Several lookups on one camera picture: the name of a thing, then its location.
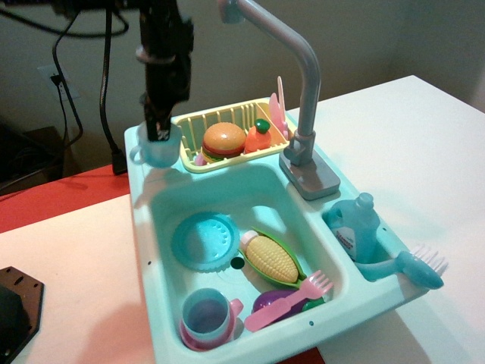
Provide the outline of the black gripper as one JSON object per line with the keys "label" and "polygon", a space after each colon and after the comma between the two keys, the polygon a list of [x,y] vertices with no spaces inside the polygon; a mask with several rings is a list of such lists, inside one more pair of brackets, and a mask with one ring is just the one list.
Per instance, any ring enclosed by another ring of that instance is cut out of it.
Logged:
{"label": "black gripper", "polygon": [[145,93],[140,97],[145,116],[147,137],[151,142],[167,141],[171,135],[174,106],[190,97],[192,79],[191,54],[167,57],[150,55],[140,45],[136,58],[145,65]]}

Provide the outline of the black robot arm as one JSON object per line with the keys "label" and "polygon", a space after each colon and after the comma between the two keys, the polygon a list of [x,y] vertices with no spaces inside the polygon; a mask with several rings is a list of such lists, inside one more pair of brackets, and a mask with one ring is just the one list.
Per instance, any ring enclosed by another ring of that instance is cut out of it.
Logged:
{"label": "black robot arm", "polygon": [[139,10],[141,46],[137,58],[145,65],[147,138],[168,141],[173,108],[190,94],[192,20],[180,15],[175,1],[54,1],[53,8],[68,18],[80,11]]}

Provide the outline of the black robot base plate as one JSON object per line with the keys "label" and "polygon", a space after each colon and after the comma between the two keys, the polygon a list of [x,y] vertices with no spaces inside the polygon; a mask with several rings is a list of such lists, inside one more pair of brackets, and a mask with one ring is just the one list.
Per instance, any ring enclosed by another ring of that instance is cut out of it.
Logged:
{"label": "black robot base plate", "polygon": [[12,363],[39,331],[44,288],[13,266],[1,270],[1,363]]}

